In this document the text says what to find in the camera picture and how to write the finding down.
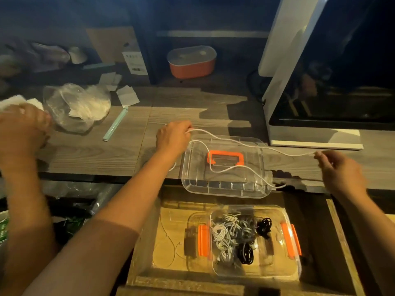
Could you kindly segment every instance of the open drawer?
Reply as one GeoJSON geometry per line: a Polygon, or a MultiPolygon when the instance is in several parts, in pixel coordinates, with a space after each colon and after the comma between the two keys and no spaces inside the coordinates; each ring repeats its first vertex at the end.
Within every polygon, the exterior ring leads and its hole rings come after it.
{"type": "Polygon", "coordinates": [[[182,186],[162,188],[134,249],[126,286],[227,295],[257,294],[265,288],[279,289],[281,295],[364,295],[332,199],[281,192],[259,200],[238,199],[191,194],[182,186]],[[302,253],[299,280],[245,278],[234,284],[210,274],[207,258],[198,255],[195,226],[214,206],[241,204],[286,210],[302,253]]]}

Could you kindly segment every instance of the monitor screen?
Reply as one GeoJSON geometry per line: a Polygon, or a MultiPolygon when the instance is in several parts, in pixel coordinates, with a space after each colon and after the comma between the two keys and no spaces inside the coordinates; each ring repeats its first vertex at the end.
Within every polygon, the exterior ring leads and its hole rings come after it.
{"type": "Polygon", "coordinates": [[[271,125],[395,130],[395,0],[328,0],[271,125]]]}

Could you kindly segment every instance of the orange clip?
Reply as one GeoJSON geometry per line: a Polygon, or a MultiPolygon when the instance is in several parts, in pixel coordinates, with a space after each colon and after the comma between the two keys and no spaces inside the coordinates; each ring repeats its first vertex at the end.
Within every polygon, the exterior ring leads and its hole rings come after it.
{"type": "Polygon", "coordinates": [[[236,163],[236,165],[244,165],[244,156],[242,153],[236,153],[233,151],[210,151],[207,153],[207,163],[210,164],[210,159],[211,159],[211,164],[215,164],[215,161],[213,160],[213,155],[223,155],[223,156],[229,156],[229,157],[238,157],[239,161],[236,163]]]}
{"type": "Polygon", "coordinates": [[[197,228],[197,253],[199,256],[209,257],[209,227],[200,224],[197,228]]]}
{"type": "MultiPolygon", "coordinates": [[[[291,234],[289,233],[288,224],[285,222],[282,222],[281,228],[282,228],[282,232],[284,234],[285,244],[286,244],[287,250],[288,250],[288,256],[291,259],[294,259],[295,258],[295,250],[294,250],[294,247],[292,246],[291,234]]],[[[295,227],[293,224],[291,224],[291,228],[292,228],[292,233],[295,238],[295,243],[296,243],[296,248],[297,248],[298,254],[302,255],[302,250],[300,248],[299,239],[297,237],[296,230],[295,230],[295,227]]]]}

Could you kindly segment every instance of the forearm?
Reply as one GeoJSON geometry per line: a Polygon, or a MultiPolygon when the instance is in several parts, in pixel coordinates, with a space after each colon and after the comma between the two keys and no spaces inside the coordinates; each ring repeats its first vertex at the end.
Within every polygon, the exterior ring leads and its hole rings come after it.
{"type": "Polygon", "coordinates": [[[175,159],[156,153],[62,249],[27,295],[108,295],[175,159]],[[47,283],[62,278],[64,285],[47,283]]]}
{"type": "Polygon", "coordinates": [[[366,195],[341,198],[383,295],[395,289],[395,224],[366,195]]]}
{"type": "Polygon", "coordinates": [[[17,283],[13,291],[23,291],[55,257],[55,234],[35,159],[12,160],[11,165],[2,168],[2,176],[9,210],[2,289],[17,283]]]}

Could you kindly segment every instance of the teal stick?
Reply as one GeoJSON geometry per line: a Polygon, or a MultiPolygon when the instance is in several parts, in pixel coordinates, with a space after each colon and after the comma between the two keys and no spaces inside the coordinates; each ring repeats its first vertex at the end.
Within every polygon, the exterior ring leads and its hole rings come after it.
{"type": "Polygon", "coordinates": [[[121,123],[122,119],[125,117],[126,113],[128,112],[128,108],[124,108],[121,113],[118,115],[118,117],[116,118],[116,120],[114,120],[113,124],[111,125],[111,127],[108,129],[107,133],[104,135],[103,137],[103,141],[108,141],[110,140],[112,134],[114,133],[114,131],[116,130],[116,128],[118,127],[118,125],[121,123]]]}

